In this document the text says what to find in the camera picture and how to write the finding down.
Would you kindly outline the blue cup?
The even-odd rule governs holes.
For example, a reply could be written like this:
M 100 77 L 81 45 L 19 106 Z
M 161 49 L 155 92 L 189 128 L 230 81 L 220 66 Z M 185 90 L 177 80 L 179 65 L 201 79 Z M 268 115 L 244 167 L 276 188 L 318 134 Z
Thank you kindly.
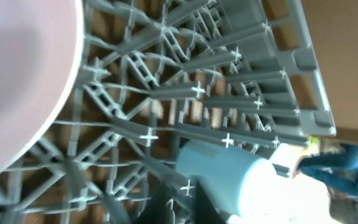
M 191 140 L 181 148 L 176 170 L 201 178 L 214 204 L 233 215 L 250 220 L 272 209 L 276 171 L 270 161 L 244 149 Z

